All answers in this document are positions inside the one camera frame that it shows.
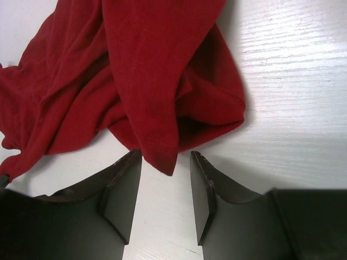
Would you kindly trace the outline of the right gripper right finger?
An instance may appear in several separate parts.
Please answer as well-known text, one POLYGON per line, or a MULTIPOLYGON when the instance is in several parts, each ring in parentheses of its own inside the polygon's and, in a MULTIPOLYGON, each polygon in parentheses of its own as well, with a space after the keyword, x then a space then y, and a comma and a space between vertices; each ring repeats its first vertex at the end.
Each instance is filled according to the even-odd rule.
POLYGON ((346 190, 259 194, 196 151, 190 178, 204 259, 346 259, 346 190))

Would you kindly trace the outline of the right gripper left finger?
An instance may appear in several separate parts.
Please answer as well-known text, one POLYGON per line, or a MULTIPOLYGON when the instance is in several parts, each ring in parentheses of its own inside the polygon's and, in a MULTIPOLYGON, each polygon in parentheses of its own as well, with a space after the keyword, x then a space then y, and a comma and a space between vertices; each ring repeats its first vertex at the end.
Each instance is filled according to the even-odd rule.
POLYGON ((29 197, 1 176, 1 259, 122 259, 137 201, 142 154, 51 196, 29 197))

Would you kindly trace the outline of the red t shirt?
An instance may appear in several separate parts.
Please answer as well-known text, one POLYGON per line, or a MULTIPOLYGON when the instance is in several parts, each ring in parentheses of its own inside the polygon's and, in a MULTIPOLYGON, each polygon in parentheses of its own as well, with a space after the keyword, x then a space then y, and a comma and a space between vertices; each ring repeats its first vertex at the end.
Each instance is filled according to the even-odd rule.
POLYGON ((1 68, 10 179, 109 129, 172 175, 179 152, 244 121, 242 80, 216 25, 225 1, 58 1, 16 66, 1 68))

